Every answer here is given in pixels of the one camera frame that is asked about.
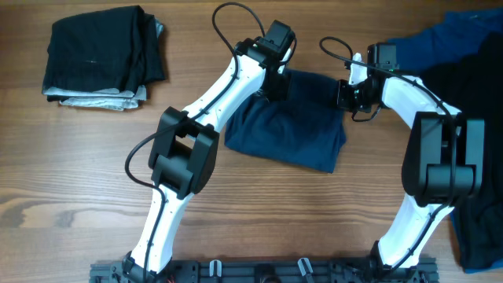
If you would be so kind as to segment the blue denim shorts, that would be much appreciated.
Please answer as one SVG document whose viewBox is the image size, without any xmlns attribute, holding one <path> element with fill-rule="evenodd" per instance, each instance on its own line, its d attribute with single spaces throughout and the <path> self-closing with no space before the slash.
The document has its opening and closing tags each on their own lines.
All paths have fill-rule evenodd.
<svg viewBox="0 0 503 283">
<path fill-rule="evenodd" d="M 335 106 L 339 82 L 287 69 L 287 98 L 252 95 L 226 123 L 225 146 L 239 153 L 332 173 L 346 142 L 344 111 Z"/>
</svg>

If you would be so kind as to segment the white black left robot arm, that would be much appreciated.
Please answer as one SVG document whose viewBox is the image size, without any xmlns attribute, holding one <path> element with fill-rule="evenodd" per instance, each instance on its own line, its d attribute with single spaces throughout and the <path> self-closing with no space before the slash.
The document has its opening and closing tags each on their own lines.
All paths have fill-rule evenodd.
<svg viewBox="0 0 503 283">
<path fill-rule="evenodd" d="M 152 143 L 152 202 L 140 241 L 123 259 L 123 280 L 169 281 L 176 233 L 213 173 L 222 128 L 251 95 L 284 82 L 295 45 L 294 31 L 275 20 L 263 37 L 232 47 L 229 66 L 200 98 L 181 111 L 164 111 L 156 133 L 145 139 Z"/>
</svg>

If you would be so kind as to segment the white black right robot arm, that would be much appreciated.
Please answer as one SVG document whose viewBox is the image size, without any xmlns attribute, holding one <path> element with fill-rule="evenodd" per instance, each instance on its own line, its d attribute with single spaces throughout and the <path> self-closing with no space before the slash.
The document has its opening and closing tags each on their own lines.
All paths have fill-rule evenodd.
<svg viewBox="0 0 503 283">
<path fill-rule="evenodd" d="M 411 130 L 402 164 L 405 196 L 391 227 L 373 248 L 376 272 L 384 277 L 415 267 L 439 223 L 479 192 L 485 123 L 463 117 L 420 78 L 403 75 L 393 44 L 371 45 L 367 63 L 360 53 L 343 62 L 350 76 L 337 92 L 338 106 L 371 116 L 389 108 Z"/>
</svg>

